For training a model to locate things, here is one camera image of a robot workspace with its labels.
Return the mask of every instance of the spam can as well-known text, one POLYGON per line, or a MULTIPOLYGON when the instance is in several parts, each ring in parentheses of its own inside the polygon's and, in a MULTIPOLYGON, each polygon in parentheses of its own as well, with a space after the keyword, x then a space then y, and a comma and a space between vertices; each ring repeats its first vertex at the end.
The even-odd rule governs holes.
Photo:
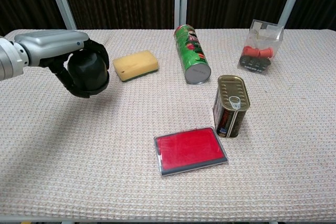
POLYGON ((179 26, 175 30, 174 38, 186 82, 189 84, 205 82, 211 75, 211 68, 195 29, 190 25, 179 26))
POLYGON ((245 83, 238 76, 220 76, 213 107, 215 130, 220 137, 236 137, 250 107, 245 83))

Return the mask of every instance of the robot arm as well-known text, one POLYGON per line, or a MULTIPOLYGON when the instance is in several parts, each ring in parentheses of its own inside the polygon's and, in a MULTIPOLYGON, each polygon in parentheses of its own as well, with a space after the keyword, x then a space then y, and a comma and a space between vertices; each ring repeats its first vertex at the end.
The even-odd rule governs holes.
POLYGON ((109 83, 105 47, 79 31, 35 31, 16 35, 14 42, 0 38, 0 81, 23 74, 27 66, 48 67, 78 97, 89 98, 109 83))

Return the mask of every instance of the silver can lid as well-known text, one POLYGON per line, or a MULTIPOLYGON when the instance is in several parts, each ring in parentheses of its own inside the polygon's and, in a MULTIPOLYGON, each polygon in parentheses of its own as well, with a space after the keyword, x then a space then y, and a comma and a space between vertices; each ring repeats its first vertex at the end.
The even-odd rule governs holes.
POLYGON ((209 79, 211 68, 207 64, 197 63, 185 71, 185 80, 189 84, 201 84, 209 79))

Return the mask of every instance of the sponge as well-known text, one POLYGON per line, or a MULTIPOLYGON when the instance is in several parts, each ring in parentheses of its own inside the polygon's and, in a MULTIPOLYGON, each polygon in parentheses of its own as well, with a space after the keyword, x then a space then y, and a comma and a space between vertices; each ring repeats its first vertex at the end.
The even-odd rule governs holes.
POLYGON ((129 81, 159 68, 157 59, 148 50, 114 59, 113 66, 122 81, 129 81))

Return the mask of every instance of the textured table cover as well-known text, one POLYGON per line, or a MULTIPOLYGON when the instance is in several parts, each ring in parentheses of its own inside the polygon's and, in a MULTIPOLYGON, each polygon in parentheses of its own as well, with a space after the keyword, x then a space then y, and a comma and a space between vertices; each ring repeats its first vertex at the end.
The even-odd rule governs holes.
MULTIPOLYGON (((17 30, 7 38, 13 39, 17 30)), ((0 83, 0 215, 90 220, 336 220, 336 33, 285 30, 267 76, 237 69, 246 29, 199 29, 212 69, 185 83, 172 30, 86 30, 110 60, 150 50, 158 72, 72 96, 48 70, 0 83), (162 178, 153 137, 213 126, 217 78, 251 107, 228 165, 162 178)))

